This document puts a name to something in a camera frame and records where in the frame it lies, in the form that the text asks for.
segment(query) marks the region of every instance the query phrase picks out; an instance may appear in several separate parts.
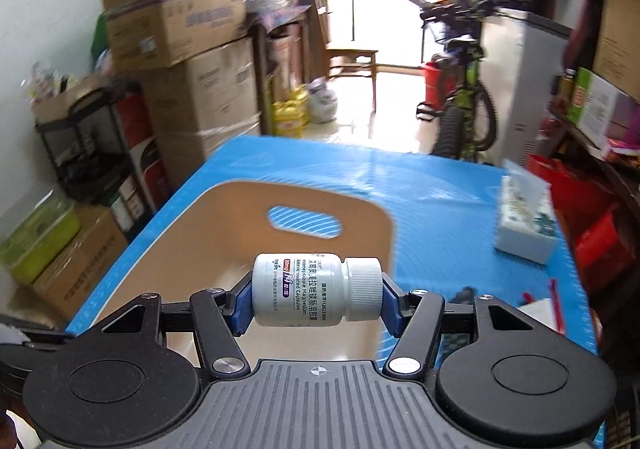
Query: red bucket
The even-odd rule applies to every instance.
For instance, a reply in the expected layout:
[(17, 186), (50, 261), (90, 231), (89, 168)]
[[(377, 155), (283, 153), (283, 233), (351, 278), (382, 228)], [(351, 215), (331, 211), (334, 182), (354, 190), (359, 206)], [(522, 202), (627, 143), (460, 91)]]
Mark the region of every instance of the red bucket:
[[(427, 105), (431, 106), (434, 110), (442, 109), (442, 102), (438, 97), (438, 83), (440, 82), (440, 75), (442, 75), (442, 70), (440, 70), (436, 63), (429, 61), (427, 63), (423, 63), (421, 65), (422, 68), (422, 76), (424, 77), (424, 85), (425, 85), (425, 94), (424, 101)], [(447, 82), (447, 93), (452, 92), (456, 89), (456, 80), (451, 78)]]

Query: wooden chair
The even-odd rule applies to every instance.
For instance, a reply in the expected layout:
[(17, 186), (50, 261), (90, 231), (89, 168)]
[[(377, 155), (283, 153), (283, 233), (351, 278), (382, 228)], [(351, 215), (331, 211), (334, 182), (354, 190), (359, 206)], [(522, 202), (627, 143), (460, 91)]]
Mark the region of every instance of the wooden chair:
[[(329, 18), (326, 8), (326, 0), (313, 0), (316, 13), (318, 14), (320, 33), (324, 41), (324, 70), (327, 79), (336, 77), (366, 77), (372, 81), (373, 88), (373, 111), (377, 110), (376, 101), (376, 77), (378, 76), (378, 65), (376, 64), (377, 50), (361, 47), (354, 41), (344, 43), (331, 42), (329, 38)], [(367, 58), (367, 62), (358, 61), (359, 58)]]

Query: table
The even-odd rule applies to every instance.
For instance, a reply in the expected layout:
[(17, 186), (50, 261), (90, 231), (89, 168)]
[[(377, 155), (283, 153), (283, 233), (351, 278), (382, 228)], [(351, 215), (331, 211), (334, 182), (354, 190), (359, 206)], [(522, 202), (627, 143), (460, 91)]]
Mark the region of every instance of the table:
[[(465, 286), (517, 305), (523, 291), (549, 297), (558, 279), (566, 334), (596, 352), (586, 296), (564, 240), (547, 267), (495, 251), (496, 202), (503, 170), (435, 156), (274, 137), (237, 137), (215, 152), (130, 244), (68, 329), (89, 328), (143, 252), (208, 188), (229, 180), (260, 180), (322, 188), (365, 198), (395, 222), (392, 276), (405, 290), (425, 288), (451, 299)], [(289, 215), (284, 226), (324, 227)], [(383, 334), (378, 359), (395, 339)]]

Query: red container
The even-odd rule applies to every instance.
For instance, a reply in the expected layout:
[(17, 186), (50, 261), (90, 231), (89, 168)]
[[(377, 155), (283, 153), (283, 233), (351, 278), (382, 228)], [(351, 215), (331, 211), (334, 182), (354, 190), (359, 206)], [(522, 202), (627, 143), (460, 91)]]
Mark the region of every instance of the red container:
[(551, 184), (551, 200), (577, 238), (616, 202), (605, 185), (580, 171), (568, 169), (557, 158), (530, 155), (527, 168)]
[(636, 259), (633, 225), (614, 206), (575, 242), (575, 264), (582, 286), (593, 296)]
[[(431, 106), (434, 110), (442, 109), (442, 101), (438, 97), (438, 83), (440, 81), (440, 70), (436, 63), (429, 61), (421, 65), (422, 76), (424, 77), (425, 95), (424, 101), (427, 105)], [(447, 93), (451, 93), (456, 89), (456, 80), (451, 78), (447, 81)]]

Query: chair seat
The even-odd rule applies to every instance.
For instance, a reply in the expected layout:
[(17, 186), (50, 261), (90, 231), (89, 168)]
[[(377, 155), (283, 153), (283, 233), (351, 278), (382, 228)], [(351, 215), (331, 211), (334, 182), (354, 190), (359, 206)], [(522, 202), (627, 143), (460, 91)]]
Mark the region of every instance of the chair seat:
[(376, 54), (378, 51), (374, 48), (368, 48), (366, 46), (361, 46), (361, 43), (357, 43), (355, 41), (343, 41), (343, 42), (331, 42), (327, 44), (326, 49), (328, 52), (332, 54), (336, 52), (343, 52), (345, 54), (360, 54), (371, 56)]

